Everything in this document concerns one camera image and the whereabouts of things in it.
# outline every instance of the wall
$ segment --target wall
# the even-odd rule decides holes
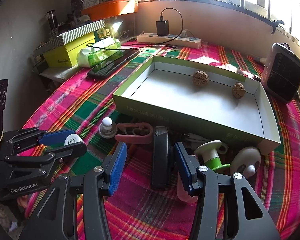
[[[4,0],[0,6],[0,79],[9,80],[5,130],[20,129],[49,96],[29,56],[48,37],[44,15],[52,9],[65,21],[70,0]]]
[[[136,14],[136,31],[156,33],[155,22],[167,7],[180,11],[184,29],[195,37],[213,44],[237,50],[247,55],[266,57],[275,42],[288,43],[291,50],[300,57],[300,46],[280,31],[271,35],[272,27],[247,14],[217,6],[190,1],[148,1],[139,3]],[[177,12],[166,10],[164,19],[169,20],[170,34],[179,34],[181,19]]]

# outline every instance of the smartphone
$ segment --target smartphone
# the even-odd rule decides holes
[[[100,62],[93,67],[87,76],[96,80],[102,80],[109,77],[116,69],[122,66],[130,58],[135,57],[139,53],[137,49],[123,49],[111,55],[109,58]]]

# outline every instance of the power strip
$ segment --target power strip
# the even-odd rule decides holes
[[[176,46],[183,46],[183,47],[190,47],[194,49],[199,49],[201,46],[201,39],[198,38],[181,38],[178,37],[173,41],[173,38],[175,38],[176,35],[169,34],[168,36],[158,36],[156,33],[143,33],[137,37],[138,42],[147,42],[147,43],[162,43],[166,42],[170,45],[176,45]]]

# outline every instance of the blue gripper pad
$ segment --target blue gripper pad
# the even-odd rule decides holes
[[[124,163],[127,158],[127,145],[119,143],[105,171],[105,182],[108,184],[108,196],[118,189]]]
[[[178,167],[183,188],[190,196],[198,195],[202,182],[197,178],[197,167],[200,166],[195,156],[188,155],[182,142],[174,145],[174,158]]]
[[[70,135],[70,134],[74,134],[75,131],[69,129],[69,130],[59,130],[56,132],[50,132],[50,133],[46,133],[44,134],[41,139],[39,139],[39,144],[43,144],[46,146],[50,146],[50,145],[54,145],[54,144],[58,144],[58,143],[62,143],[64,144],[66,138]]]

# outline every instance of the yellow box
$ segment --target yellow box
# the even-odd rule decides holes
[[[43,55],[49,67],[73,67],[77,65],[77,55],[81,49],[87,47],[87,43],[95,43],[94,33],[88,33],[70,43],[55,48]]]

